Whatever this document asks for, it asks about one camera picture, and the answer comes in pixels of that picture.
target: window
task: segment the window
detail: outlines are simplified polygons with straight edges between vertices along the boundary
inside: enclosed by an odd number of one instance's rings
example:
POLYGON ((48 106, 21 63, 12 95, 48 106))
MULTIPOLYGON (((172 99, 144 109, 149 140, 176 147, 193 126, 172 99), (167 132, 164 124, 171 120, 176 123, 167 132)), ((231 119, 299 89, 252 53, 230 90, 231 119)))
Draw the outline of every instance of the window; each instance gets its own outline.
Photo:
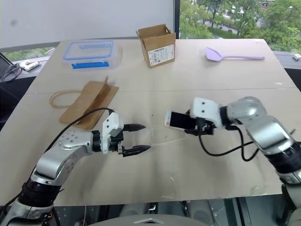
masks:
POLYGON ((2 53, 7 59, 10 61, 19 61, 19 60, 26 60, 38 57, 47 57, 49 56, 49 51, 52 50, 54 47, 48 48, 33 48, 33 49, 25 49, 20 51, 14 52, 6 52, 2 53))
POLYGON ((301 52, 301 0, 181 0, 179 37, 258 38, 301 52))

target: smartphone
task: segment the smartphone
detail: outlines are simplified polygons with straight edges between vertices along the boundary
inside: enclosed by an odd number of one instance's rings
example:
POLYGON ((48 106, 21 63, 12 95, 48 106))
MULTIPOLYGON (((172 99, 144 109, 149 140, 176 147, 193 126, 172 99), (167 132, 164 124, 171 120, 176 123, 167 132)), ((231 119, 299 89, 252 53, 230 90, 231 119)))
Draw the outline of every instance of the smartphone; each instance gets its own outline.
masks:
POLYGON ((191 118, 188 114, 181 114, 168 110, 165 116, 164 125, 175 129, 195 129, 196 119, 191 118))

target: phone screen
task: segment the phone screen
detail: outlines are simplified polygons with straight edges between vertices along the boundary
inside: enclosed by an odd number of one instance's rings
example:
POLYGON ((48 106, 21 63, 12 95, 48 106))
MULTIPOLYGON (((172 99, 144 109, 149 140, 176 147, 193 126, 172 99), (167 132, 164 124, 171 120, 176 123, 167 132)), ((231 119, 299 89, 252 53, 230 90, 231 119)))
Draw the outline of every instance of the phone screen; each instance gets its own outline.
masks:
POLYGON ((182 129, 194 129, 196 127, 196 120, 188 114, 171 112, 170 126, 182 129))

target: power strip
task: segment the power strip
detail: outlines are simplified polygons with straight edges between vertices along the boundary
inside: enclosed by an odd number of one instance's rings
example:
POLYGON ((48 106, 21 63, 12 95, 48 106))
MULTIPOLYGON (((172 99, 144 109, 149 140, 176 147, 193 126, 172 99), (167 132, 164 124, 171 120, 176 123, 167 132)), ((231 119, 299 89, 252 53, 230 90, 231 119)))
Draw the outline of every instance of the power strip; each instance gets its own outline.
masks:
POLYGON ((293 58, 294 58, 295 60, 300 60, 300 59, 301 59, 301 55, 300 55, 300 54, 295 54, 295 55, 293 56, 293 58))
POLYGON ((35 61, 35 62, 29 62, 27 60, 23 61, 20 63, 20 67, 25 70, 25 71, 30 71, 32 70, 33 68, 39 66, 39 62, 38 61, 35 61))

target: blue container lid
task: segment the blue container lid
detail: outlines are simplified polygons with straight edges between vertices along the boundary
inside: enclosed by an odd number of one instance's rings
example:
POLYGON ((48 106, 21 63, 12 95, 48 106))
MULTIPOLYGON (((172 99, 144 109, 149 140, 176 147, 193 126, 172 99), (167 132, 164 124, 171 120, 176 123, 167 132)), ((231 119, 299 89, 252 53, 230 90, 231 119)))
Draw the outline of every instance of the blue container lid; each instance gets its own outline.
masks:
POLYGON ((111 58, 114 40, 75 41, 69 44, 64 60, 87 60, 111 58))

